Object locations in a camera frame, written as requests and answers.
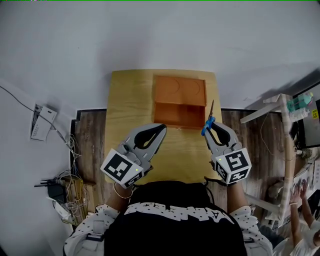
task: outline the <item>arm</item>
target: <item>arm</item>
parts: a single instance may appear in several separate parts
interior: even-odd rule
[[[251,216],[251,209],[245,197],[241,181],[227,187],[228,213],[235,219],[241,228],[243,242],[248,255],[271,256],[272,245],[260,233],[258,219]]]
[[[308,189],[308,183],[306,180],[302,181],[302,190],[300,193],[300,197],[302,199],[302,213],[303,213],[303,218],[305,222],[308,224],[309,228],[311,227],[311,224],[314,222],[315,218],[313,217],[311,213],[311,209],[308,203],[307,199],[307,189]]]
[[[115,189],[118,192],[118,194],[124,198],[129,197],[132,192],[131,188],[124,189],[118,183],[115,184]],[[123,199],[120,196],[118,196],[117,193],[114,190],[112,190],[111,195],[108,198],[106,204],[119,212],[124,211],[129,204],[130,198]]]
[[[296,185],[294,187],[294,192],[291,193],[290,197],[290,213],[291,213],[291,233],[293,238],[293,246],[301,241],[302,235],[300,232],[300,222],[299,222],[299,214],[298,214],[298,200],[300,197],[300,187]]]
[[[127,198],[131,195],[131,188],[124,189],[119,184],[115,184],[117,193]],[[95,233],[95,235],[103,235],[109,226],[115,221],[121,211],[124,211],[128,204],[129,199],[123,199],[117,195],[113,190],[106,204],[96,207],[96,214],[88,216],[76,228],[75,232],[65,241],[63,251],[66,256],[74,255],[76,247],[79,243],[84,243],[88,234]]]
[[[249,205],[241,181],[232,186],[228,186],[226,192],[228,213],[232,213],[243,206]]]

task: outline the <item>blue scissors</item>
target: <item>blue scissors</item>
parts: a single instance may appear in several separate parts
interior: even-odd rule
[[[214,116],[212,116],[212,112],[213,112],[213,109],[214,109],[214,102],[215,102],[215,100],[212,101],[212,105],[211,105],[211,109],[210,109],[208,120],[205,122],[204,127],[202,128],[202,131],[201,131],[201,135],[202,136],[205,136],[206,129],[209,128],[209,130],[210,130],[211,126],[212,126],[212,123],[214,121],[216,121],[216,118]]]

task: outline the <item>orange box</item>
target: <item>orange box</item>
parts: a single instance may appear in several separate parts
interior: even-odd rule
[[[157,76],[154,122],[168,126],[202,129],[206,121],[205,80]]]

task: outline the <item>bottle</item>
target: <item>bottle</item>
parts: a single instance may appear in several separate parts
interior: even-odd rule
[[[312,103],[313,96],[314,94],[312,92],[301,94],[298,97],[288,101],[286,103],[286,107],[288,108],[289,112],[306,108]]]

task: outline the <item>polka dot sleeve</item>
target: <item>polka dot sleeve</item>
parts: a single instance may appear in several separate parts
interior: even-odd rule
[[[272,244],[260,233],[258,219],[251,215],[249,206],[243,206],[230,215],[238,222],[248,256],[272,256]]]
[[[97,213],[87,216],[87,218],[76,227],[74,233],[65,241],[65,255],[73,255],[76,246],[79,243],[83,243],[87,234],[104,234],[120,213],[106,204],[97,206],[96,211]]]

